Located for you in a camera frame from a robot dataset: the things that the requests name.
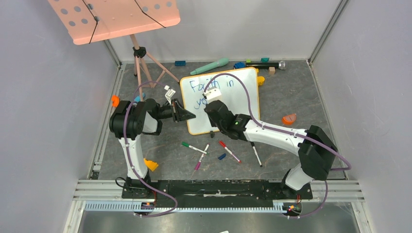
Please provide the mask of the blue marker cap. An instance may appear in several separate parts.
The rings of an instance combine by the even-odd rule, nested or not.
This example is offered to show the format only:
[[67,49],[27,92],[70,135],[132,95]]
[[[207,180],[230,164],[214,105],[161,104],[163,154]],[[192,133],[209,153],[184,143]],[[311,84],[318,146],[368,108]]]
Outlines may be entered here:
[[226,157],[226,153],[222,154],[221,156],[218,157],[219,160],[222,160],[223,158]]

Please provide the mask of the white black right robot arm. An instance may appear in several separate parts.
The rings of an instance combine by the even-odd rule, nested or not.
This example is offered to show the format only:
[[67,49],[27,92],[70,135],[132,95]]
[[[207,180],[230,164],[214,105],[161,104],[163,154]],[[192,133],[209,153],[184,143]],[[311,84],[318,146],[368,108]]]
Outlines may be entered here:
[[282,180],[283,196],[293,198],[304,185],[327,179],[337,148],[320,127],[305,130],[265,124],[249,115],[233,114],[220,100],[207,104],[204,111],[211,125],[233,140],[264,143],[298,156],[299,164]]

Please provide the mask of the yellow framed whiteboard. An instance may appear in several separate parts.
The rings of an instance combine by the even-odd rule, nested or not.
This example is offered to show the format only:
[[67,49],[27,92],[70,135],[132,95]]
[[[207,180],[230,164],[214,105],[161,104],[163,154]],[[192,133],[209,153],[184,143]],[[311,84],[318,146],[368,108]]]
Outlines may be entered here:
[[217,132],[218,128],[210,125],[204,108],[208,103],[203,96],[204,89],[220,89],[222,102],[233,114],[249,115],[249,110],[256,119],[260,119],[258,73],[255,68],[233,69],[215,73],[184,77],[180,81],[184,108],[196,115],[187,121],[191,135]]

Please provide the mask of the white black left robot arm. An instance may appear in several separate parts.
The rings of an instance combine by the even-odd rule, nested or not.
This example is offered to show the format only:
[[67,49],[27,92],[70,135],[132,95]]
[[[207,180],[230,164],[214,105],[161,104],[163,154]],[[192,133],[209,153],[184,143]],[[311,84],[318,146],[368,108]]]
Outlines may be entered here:
[[162,120],[172,119],[174,122],[196,118],[178,99],[165,102],[163,105],[154,99],[130,102],[120,100],[109,120],[109,129],[121,143],[127,164],[127,177],[124,189],[133,190],[141,198],[151,195],[153,185],[150,183],[148,168],[144,162],[141,136],[160,135]]

